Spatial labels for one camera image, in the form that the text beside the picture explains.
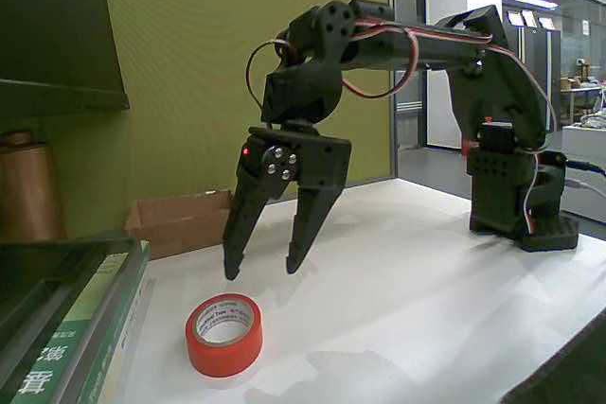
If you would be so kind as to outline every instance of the olive green wall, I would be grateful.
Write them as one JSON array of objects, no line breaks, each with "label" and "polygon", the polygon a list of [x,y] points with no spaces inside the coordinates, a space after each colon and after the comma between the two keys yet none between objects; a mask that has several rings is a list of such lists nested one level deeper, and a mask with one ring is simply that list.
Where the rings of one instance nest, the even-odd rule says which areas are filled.
[{"label": "olive green wall", "polygon": [[[243,80],[249,53],[326,1],[108,0],[131,110],[39,125],[55,152],[70,235],[119,228],[136,199],[233,188],[241,144],[259,116]],[[259,95],[275,65],[271,51],[256,61]],[[371,91],[388,82],[382,72],[355,76]],[[389,175],[389,118],[387,99],[345,94],[319,125],[352,141],[350,181]]]}]

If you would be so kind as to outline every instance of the tape label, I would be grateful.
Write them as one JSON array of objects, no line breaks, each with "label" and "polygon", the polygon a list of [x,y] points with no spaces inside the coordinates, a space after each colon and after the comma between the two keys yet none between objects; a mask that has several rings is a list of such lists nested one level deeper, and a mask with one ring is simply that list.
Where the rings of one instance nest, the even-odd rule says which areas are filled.
[{"label": "tape label", "polygon": [[255,315],[240,300],[223,300],[200,313],[196,321],[196,337],[201,343],[224,346],[237,343],[250,331]]}]

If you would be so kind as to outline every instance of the copper cylinder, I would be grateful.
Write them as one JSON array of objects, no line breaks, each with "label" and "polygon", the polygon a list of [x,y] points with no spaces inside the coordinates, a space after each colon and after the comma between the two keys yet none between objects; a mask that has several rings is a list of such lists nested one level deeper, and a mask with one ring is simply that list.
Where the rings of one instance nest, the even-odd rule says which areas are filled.
[{"label": "copper cylinder", "polygon": [[0,135],[0,241],[65,237],[50,149],[31,132]]}]

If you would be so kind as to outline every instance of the white table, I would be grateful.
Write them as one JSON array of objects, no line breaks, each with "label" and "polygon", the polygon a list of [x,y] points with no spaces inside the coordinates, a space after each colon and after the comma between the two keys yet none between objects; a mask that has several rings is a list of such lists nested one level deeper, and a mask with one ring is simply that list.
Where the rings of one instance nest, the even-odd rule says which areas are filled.
[{"label": "white table", "polygon": [[[123,402],[486,404],[606,306],[605,242],[524,253],[470,233],[469,201],[399,180],[346,190],[287,275],[294,210],[265,209],[235,282],[221,246],[150,264]],[[239,376],[205,378],[184,325],[220,292],[256,300],[264,345]]]}]

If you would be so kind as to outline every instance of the tape roll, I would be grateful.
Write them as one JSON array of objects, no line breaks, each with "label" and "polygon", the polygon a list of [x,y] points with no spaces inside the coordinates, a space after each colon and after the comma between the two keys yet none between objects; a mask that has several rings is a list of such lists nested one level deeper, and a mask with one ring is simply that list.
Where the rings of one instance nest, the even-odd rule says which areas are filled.
[{"label": "tape roll", "polygon": [[263,345],[261,312],[250,298],[217,295],[196,307],[186,323],[187,352],[206,376],[227,378],[258,357]]}]

